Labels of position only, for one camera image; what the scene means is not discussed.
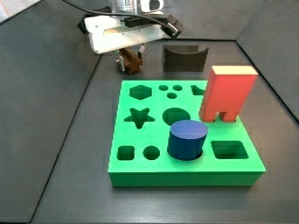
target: hexagonal hole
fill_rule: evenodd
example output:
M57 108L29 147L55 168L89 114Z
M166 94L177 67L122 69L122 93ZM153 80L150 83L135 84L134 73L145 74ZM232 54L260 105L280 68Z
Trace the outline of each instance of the hexagonal hole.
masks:
M241 141L212 141L212 147L218 159L246 159L249 154Z
M153 89L145 85L130 88L130 96L138 100L143 100L153 96Z
M135 147L134 146L121 146L118 148L117 158L118 160L134 160L135 158Z

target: green shape sorter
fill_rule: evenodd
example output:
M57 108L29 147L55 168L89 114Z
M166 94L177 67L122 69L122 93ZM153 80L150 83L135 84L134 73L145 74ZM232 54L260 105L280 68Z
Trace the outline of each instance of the green shape sorter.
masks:
M109 163L113 186L254 185L266 167L240 117L236 122L206 122L198 159L169 155L170 124L201 120L206 87L206 80L123 81Z

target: table surface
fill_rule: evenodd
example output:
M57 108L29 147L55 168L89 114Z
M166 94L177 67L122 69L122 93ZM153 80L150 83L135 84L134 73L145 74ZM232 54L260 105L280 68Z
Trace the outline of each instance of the table surface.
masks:
M200 45L210 54L204 73L165 73L163 45ZM241 118L268 172L253 186L113 187L109 155L123 80L206 80L213 65L250 65L236 42L155 41L143 71L119 72L102 56L33 222L297 223L299 127L258 77Z

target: red arch block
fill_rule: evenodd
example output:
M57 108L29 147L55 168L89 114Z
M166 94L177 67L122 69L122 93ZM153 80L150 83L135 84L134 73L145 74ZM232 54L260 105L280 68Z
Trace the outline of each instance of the red arch block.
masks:
M201 105L201 120L234 123L254 86L258 72L253 66L213 66Z

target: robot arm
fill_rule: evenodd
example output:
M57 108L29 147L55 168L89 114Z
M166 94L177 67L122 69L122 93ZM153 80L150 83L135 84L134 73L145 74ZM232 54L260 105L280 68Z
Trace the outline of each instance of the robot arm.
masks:
M165 17L165 0L110 0L111 8L85 10L89 15L81 27L90 35L95 53L106 53L162 39L177 39L184 25L174 16Z

